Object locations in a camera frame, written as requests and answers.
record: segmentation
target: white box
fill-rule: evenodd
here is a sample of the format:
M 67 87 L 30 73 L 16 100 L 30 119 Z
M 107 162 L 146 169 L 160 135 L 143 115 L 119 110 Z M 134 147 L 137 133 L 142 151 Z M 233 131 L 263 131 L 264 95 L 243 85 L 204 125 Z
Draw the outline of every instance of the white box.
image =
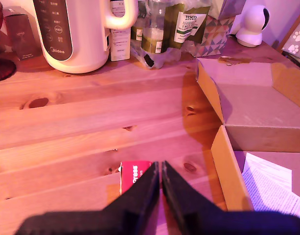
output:
M 123 0 L 111 2 L 112 13 L 117 17 L 125 14 Z M 130 58 L 130 28 L 123 30 L 111 29 L 111 61 Z

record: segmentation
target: kettle handle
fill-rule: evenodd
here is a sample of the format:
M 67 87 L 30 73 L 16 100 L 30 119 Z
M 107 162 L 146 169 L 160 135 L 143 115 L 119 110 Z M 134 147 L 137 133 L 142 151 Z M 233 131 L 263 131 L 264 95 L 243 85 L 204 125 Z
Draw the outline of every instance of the kettle handle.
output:
M 110 0 L 99 0 L 104 27 L 111 29 L 126 29 L 131 27 L 138 17 L 138 0 L 124 0 L 125 15 L 116 17 L 111 12 Z

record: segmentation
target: open cardboard box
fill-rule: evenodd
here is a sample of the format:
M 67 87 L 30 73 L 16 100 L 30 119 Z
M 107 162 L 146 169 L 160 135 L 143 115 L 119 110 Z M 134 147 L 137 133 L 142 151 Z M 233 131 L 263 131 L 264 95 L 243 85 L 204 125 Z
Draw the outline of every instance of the open cardboard box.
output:
M 241 175 L 246 152 L 292 169 L 292 190 L 300 196 L 300 70 L 203 58 L 198 69 L 223 123 L 211 151 L 228 210 L 253 210 Z

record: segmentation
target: dark box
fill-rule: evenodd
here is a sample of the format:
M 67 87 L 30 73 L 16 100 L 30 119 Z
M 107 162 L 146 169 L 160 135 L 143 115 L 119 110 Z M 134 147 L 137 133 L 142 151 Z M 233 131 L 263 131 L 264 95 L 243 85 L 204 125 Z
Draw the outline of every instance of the dark box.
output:
M 20 7 L 9 7 L 3 10 L 7 35 L 20 60 L 40 55 L 32 34 L 29 18 Z

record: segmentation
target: paw print fabric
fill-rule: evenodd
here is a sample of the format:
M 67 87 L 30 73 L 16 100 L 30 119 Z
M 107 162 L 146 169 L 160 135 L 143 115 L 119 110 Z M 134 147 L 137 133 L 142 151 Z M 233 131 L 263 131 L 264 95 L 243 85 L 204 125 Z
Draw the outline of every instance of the paw print fabric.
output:
M 300 58 L 300 24 L 293 31 L 282 50 Z

